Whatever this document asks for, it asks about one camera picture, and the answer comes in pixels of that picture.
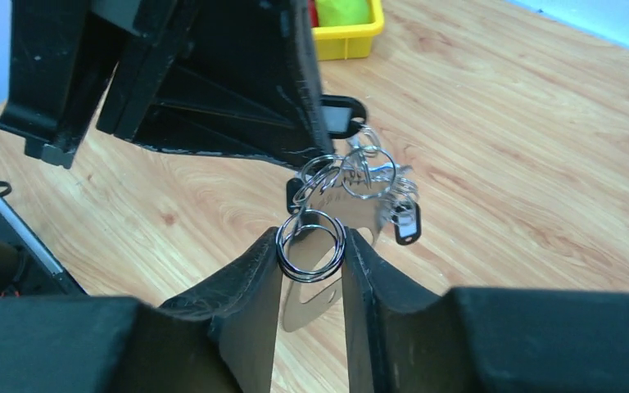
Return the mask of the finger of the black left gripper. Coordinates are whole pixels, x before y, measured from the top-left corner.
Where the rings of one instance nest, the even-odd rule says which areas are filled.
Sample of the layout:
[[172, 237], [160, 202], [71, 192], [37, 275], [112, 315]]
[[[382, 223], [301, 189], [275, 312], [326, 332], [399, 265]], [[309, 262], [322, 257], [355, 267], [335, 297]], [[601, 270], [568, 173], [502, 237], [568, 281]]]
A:
[[126, 34], [98, 117], [152, 151], [296, 169], [331, 153], [304, 1], [162, 1], [170, 18]]
[[69, 169], [101, 101], [124, 32], [96, 1], [14, 1], [7, 102], [0, 130], [25, 154]]

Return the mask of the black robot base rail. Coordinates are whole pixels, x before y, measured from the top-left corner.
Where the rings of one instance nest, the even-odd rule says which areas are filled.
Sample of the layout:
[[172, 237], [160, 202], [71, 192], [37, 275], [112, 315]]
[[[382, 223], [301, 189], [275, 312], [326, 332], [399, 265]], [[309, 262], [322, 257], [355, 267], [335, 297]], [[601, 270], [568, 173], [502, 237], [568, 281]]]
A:
[[0, 180], [0, 297], [84, 296], [86, 291], [5, 201], [11, 192], [11, 184]]

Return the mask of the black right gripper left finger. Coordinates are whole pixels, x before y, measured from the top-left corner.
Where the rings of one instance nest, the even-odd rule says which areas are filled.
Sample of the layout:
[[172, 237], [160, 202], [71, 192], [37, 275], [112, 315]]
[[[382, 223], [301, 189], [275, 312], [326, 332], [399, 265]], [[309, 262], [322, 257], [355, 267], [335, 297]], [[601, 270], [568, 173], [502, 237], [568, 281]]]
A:
[[0, 392], [267, 392], [282, 274], [276, 231], [196, 286], [0, 298]]

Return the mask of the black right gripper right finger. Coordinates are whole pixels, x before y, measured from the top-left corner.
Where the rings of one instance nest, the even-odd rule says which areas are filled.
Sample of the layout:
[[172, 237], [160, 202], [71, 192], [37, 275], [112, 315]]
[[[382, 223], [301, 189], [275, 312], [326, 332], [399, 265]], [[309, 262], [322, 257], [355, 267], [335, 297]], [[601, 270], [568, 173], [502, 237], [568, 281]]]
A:
[[435, 294], [346, 233], [352, 392], [629, 392], [629, 293]]

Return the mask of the silver keyring bunch with keys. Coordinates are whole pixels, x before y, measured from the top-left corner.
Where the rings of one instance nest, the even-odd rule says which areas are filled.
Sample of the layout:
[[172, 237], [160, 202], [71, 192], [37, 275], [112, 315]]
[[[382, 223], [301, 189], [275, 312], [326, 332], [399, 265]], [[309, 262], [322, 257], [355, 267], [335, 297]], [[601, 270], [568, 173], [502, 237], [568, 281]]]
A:
[[327, 126], [346, 143], [340, 153], [310, 160], [287, 183], [289, 217], [278, 230], [280, 266], [290, 279], [282, 312], [286, 332], [304, 328], [342, 298], [346, 229], [368, 231], [375, 245], [388, 224], [396, 243], [422, 235], [419, 188], [412, 168], [395, 161], [367, 123], [367, 110], [353, 98], [322, 98]]

